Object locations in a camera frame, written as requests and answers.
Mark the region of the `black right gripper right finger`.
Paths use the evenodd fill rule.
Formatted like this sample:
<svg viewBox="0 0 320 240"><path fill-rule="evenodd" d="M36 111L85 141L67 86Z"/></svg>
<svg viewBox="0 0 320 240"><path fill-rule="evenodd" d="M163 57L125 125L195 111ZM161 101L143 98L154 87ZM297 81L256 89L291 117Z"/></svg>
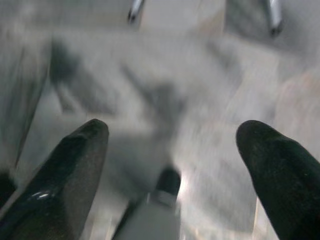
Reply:
<svg viewBox="0 0 320 240"><path fill-rule="evenodd" d="M280 240L320 238L320 163L297 141L258 121L243 122L236 146Z"/></svg>

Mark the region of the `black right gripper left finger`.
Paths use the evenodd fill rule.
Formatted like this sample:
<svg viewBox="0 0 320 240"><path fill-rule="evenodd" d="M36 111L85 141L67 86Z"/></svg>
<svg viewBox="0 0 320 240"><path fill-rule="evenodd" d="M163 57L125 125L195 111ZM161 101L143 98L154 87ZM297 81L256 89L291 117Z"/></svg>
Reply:
<svg viewBox="0 0 320 240"><path fill-rule="evenodd" d="M78 240L100 182L109 128L92 119L65 136L0 205L3 240Z"/></svg>

